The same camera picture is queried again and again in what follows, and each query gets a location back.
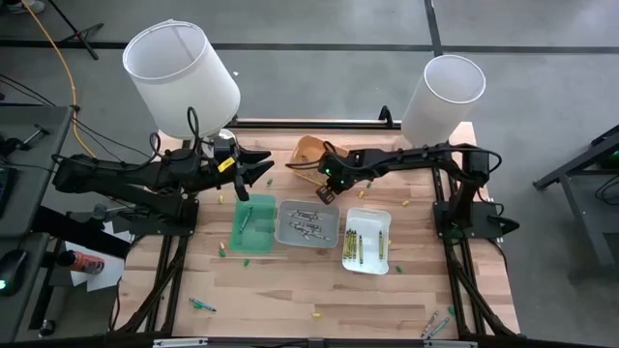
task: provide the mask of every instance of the white cylinder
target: white cylinder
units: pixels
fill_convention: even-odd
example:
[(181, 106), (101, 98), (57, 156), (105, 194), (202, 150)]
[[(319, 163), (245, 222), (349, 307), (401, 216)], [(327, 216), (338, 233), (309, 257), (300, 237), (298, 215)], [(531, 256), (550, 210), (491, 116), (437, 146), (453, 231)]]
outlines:
[(404, 138), (414, 147), (449, 140), (485, 89), (484, 73), (470, 60), (455, 55), (432, 59), (404, 112)]
[(198, 116), (200, 136), (219, 132), (236, 114), (241, 93), (198, 26), (168, 20), (137, 34), (123, 65), (161, 131), (193, 139), (187, 108)]

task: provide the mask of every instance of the green plastic bin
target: green plastic bin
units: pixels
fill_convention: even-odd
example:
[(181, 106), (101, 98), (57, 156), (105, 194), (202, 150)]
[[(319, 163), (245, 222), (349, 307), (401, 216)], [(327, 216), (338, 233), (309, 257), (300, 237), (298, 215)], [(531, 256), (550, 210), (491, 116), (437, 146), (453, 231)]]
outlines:
[[(248, 222), (241, 232), (241, 225), (250, 212)], [(276, 200), (270, 194), (250, 194), (250, 200), (236, 201), (234, 228), (230, 248), (244, 253), (268, 253), (273, 248)]]

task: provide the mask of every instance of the concrete floor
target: concrete floor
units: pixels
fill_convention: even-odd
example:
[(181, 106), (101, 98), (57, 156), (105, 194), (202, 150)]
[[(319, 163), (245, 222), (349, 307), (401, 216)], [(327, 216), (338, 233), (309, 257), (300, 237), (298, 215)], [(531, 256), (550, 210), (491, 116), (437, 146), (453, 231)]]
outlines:
[[(59, 3), (78, 27), (105, 22), (99, 40), (127, 41), (141, 29), (173, 17), (200, 25), (214, 43), (429, 44), (422, 0)], [(613, 0), (434, 0), (434, 6), (443, 44), (619, 45), (619, 3)], [(55, 12), (46, 12), (42, 20), (55, 38), (69, 34)], [(6, 37), (42, 38), (24, 15), (0, 16), (0, 38)], [(57, 103), (70, 101), (67, 78), (52, 50), (3, 47), (0, 52), (0, 73)], [(79, 117), (147, 151), (147, 135), (155, 124), (122, 68), (122, 51), (98, 53), (101, 60), (95, 62), (85, 51), (64, 51), (83, 106)], [(619, 286), (569, 283), (569, 271), (593, 261), (590, 246), (575, 228), (562, 190), (537, 192), (531, 186), (617, 124), (618, 57), (465, 56), (479, 64), (487, 78), (486, 94), (470, 117), (478, 143), (504, 158), (492, 175), (490, 192), (505, 203), (505, 215), (521, 223), (506, 238), (504, 249), (522, 332), (540, 339), (618, 346)], [(374, 119), (383, 104), (396, 117), (402, 114), (432, 55), (220, 51), (220, 57), (239, 73), (234, 78), (243, 95), (241, 117)], [(11, 101), (27, 101), (3, 86), (0, 92)], [(141, 160), (124, 149), (109, 148), (126, 160)], [(81, 150), (69, 136), (63, 153), (76, 152)], [(53, 189), (44, 199), (61, 211), (83, 211), (100, 201), (104, 199), (94, 194), (67, 195)], [(102, 310), (104, 322), (106, 315)]]

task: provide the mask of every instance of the wooden tabletop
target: wooden tabletop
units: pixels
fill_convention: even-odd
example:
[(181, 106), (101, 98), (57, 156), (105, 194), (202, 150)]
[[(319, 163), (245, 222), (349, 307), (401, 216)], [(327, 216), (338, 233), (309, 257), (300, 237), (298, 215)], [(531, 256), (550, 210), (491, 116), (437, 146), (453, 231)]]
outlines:
[[(274, 195), (278, 202), (297, 199), (319, 202), (316, 185), (294, 175), (284, 164), (298, 140), (306, 134), (328, 139), (345, 149), (394, 150), (399, 131), (389, 130), (236, 130), (239, 143), (251, 150), (270, 150), (271, 168), (250, 193)], [(461, 123), (451, 142), (475, 144), (471, 123)], [(164, 137), (163, 148), (179, 148), (179, 140)], [(269, 178), (273, 183), (268, 187)], [(358, 197), (363, 190), (363, 199)], [(224, 202), (219, 204), (223, 194)], [(393, 172), (339, 195), (340, 238), (334, 248), (317, 249), (280, 245), (263, 255), (227, 249), (220, 258), (220, 243), (228, 245), (236, 194), (231, 185), (199, 194), (200, 213), (190, 240), (181, 285), (175, 335), (253, 337), (419, 338), (428, 318), (448, 316), (452, 304), (442, 243), (436, 238), (431, 203), (435, 200), (429, 170)], [(409, 200), (407, 207), (401, 203)], [(342, 233), (348, 209), (362, 207), (392, 216), (386, 275), (354, 274), (341, 265)], [(121, 281), (122, 326), (152, 288), (161, 237), (140, 241), (127, 260)], [(471, 250), (478, 287), (497, 315), (518, 332), (516, 314), (503, 259), (487, 241), (472, 240)], [(247, 267), (245, 259), (251, 262)], [(400, 265), (403, 273), (398, 274)], [(212, 305), (217, 313), (195, 309), (189, 298)], [(473, 330), (468, 297), (463, 295), (469, 328)], [(163, 319), (167, 293), (163, 296)], [(319, 318), (312, 316), (320, 313)], [(436, 338), (456, 338), (452, 320)]]

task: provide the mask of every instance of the gray plastic tray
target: gray plastic tray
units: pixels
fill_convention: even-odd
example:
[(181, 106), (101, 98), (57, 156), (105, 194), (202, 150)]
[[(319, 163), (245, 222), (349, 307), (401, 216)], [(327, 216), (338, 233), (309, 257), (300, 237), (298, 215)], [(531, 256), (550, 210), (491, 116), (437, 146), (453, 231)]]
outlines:
[[(296, 211), (317, 212), (317, 216), (320, 219), (309, 221), (306, 218), (290, 215), (294, 215)], [(305, 230), (300, 231), (291, 226), (290, 223), (297, 224), (302, 229), (305, 228)], [(305, 233), (304, 231), (311, 230), (310, 226), (320, 227), (321, 230), (318, 233), (324, 236), (325, 239), (314, 237), (311, 233)], [(280, 203), (278, 224), (275, 230), (275, 239), (279, 243), (296, 247), (335, 247), (338, 244), (338, 237), (338, 207), (297, 200), (284, 200)]]

